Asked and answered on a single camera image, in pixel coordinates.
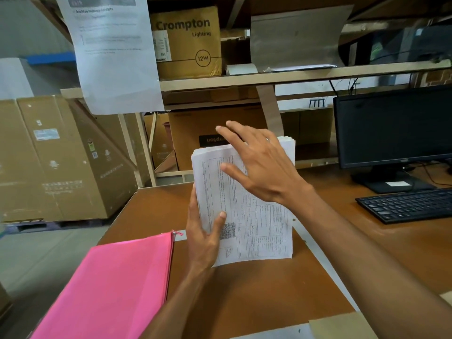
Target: keyboard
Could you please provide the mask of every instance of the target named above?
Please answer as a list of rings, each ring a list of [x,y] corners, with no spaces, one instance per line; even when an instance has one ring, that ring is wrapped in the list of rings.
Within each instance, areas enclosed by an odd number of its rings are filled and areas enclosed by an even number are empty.
[[[356,202],[384,224],[452,216],[452,188],[370,196]]]

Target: computer monitor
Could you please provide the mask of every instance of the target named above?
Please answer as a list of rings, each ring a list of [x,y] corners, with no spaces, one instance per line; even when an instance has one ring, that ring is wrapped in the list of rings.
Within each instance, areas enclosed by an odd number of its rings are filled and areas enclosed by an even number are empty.
[[[376,193],[434,188],[402,168],[452,158],[451,97],[452,86],[336,97],[341,168],[372,166],[352,178]]]

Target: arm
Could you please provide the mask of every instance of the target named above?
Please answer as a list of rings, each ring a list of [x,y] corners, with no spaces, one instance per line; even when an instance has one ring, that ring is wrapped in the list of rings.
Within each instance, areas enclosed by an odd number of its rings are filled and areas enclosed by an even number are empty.
[[[227,163],[222,171],[258,198],[295,214],[379,338],[452,338],[452,308],[326,204],[298,174],[272,132],[234,121],[226,125],[235,133],[222,126],[217,132],[237,150],[248,175]]]
[[[207,234],[199,219],[195,185],[190,197],[187,220],[189,268],[173,297],[158,311],[139,339],[176,339],[182,337],[187,317],[196,297],[204,287],[209,271],[218,256],[220,233],[226,220],[221,212],[215,219],[211,234]]]

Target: hand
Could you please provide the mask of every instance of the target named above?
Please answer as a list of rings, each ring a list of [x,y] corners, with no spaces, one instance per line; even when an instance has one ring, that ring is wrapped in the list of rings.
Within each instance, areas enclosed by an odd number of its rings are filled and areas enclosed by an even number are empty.
[[[213,222],[211,234],[202,229],[199,218],[198,199],[193,183],[190,196],[189,216],[187,219],[187,242],[189,246],[190,271],[202,273],[210,269],[218,257],[220,234],[226,221],[226,213],[221,212]]]
[[[221,170],[247,191],[264,201],[290,208],[291,201],[297,199],[295,193],[313,190],[298,174],[273,132],[243,126],[235,121],[227,121],[226,125],[235,133],[223,126],[217,126],[216,130],[237,150],[248,176],[229,163],[222,163]]]

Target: pink file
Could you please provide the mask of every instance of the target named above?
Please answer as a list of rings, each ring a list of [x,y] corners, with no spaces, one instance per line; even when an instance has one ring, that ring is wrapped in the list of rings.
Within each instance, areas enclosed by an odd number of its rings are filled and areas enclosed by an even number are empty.
[[[137,339],[166,299],[172,232],[93,247],[31,339]]]

